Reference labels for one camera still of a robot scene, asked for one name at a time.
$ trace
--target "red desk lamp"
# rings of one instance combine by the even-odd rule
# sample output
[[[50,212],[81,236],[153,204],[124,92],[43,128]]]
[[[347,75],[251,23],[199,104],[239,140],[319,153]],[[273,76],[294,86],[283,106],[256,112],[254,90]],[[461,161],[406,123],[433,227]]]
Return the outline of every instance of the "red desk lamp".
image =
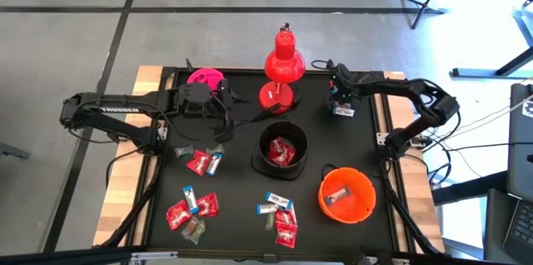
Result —
[[[296,38],[289,30],[289,23],[280,28],[274,43],[274,50],[265,61],[265,74],[272,82],[265,84],[259,91],[259,103],[263,109],[281,104],[277,110],[272,111],[280,114],[289,110],[294,103],[294,91],[287,84],[303,76],[306,63],[296,50]]]

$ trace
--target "wooden board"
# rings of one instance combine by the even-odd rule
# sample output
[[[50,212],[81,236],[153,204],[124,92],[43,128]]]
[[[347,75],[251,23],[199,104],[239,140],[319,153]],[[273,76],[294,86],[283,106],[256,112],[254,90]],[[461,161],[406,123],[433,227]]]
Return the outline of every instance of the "wooden board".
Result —
[[[161,66],[140,66],[137,80],[133,88],[134,95],[142,95],[159,88],[161,79]],[[387,78],[403,79],[403,72],[385,72]],[[407,98],[389,97],[391,107],[392,124],[394,128],[403,128],[414,120],[411,104]],[[385,118],[381,107],[381,97],[376,96],[378,117],[380,119],[381,130],[385,131]],[[138,127],[150,125],[150,118],[144,115],[128,115],[126,122]],[[134,146],[129,142],[123,142],[118,146],[117,155],[129,152]],[[408,151],[417,157],[422,157],[421,152],[411,148]],[[142,156],[133,154],[123,160],[117,161],[113,166],[109,187],[104,198],[100,220],[98,222],[96,235],[93,243],[99,244],[106,241],[112,232],[120,225],[133,205],[137,182],[141,173]],[[147,181],[152,176],[155,158],[151,160],[151,167],[148,171]],[[401,172],[406,190],[409,213],[412,215],[420,230],[429,238],[431,243],[444,252],[444,245],[441,239],[441,232],[436,218],[436,211],[431,196],[431,189],[427,181],[426,169],[420,161],[403,157],[400,160]],[[141,240],[144,221],[146,220],[146,210],[140,214],[137,220],[136,233],[133,238],[134,244],[139,244]],[[400,249],[406,251],[406,239],[403,224],[399,215],[395,211],[396,229]]]

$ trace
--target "orange bucket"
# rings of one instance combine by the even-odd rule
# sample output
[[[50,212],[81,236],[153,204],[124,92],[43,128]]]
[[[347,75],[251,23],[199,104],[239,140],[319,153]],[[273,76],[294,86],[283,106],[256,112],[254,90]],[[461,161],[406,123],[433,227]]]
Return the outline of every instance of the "orange bucket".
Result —
[[[325,177],[327,168],[333,168]],[[350,195],[339,199],[332,205],[326,203],[326,197],[348,187]],[[322,183],[318,190],[318,204],[330,218],[341,223],[358,223],[367,219],[376,206],[376,191],[366,175],[350,167],[324,165]]]

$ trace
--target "lamp shade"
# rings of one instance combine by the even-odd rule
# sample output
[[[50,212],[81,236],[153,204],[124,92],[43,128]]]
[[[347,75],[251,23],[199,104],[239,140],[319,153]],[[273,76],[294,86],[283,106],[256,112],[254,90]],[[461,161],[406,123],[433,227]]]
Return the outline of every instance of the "lamp shade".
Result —
[[[276,83],[293,83],[306,71],[303,56],[296,50],[296,38],[290,30],[276,35],[274,50],[265,61],[265,74]]]

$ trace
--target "concrete floor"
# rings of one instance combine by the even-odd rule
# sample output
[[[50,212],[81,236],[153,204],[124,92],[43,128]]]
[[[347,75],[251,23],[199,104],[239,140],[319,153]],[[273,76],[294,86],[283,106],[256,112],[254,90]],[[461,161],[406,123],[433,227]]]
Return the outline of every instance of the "concrete floor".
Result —
[[[0,6],[114,6],[125,0],[0,0]],[[463,122],[508,104],[509,81],[451,80],[455,67],[498,68],[527,48],[512,16],[511,0],[434,0],[450,13],[426,16],[346,14],[130,14],[106,93],[130,93],[139,65],[260,68],[276,30],[291,23],[307,62],[332,58],[351,69],[403,71],[438,82],[461,103]],[[298,6],[399,8],[401,0],[134,0],[134,6]],[[38,250],[75,139],[58,124],[61,101],[92,91],[106,62],[118,14],[0,13],[0,141],[32,152],[27,161],[0,158],[0,254]],[[441,129],[452,128],[455,121]],[[104,139],[96,132],[93,138]],[[450,141],[504,142],[506,117],[480,132]],[[89,248],[105,193],[105,165],[115,145],[91,144],[58,249]],[[465,153],[480,174],[506,166],[506,150]],[[426,156],[442,162],[438,152]],[[476,178],[453,156],[451,178]],[[454,218],[450,207],[445,218]],[[476,233],[479,216],[470,232]],[[445,236],[467,240],[448,223]],[[194,263],[211,263],[195,261]]]

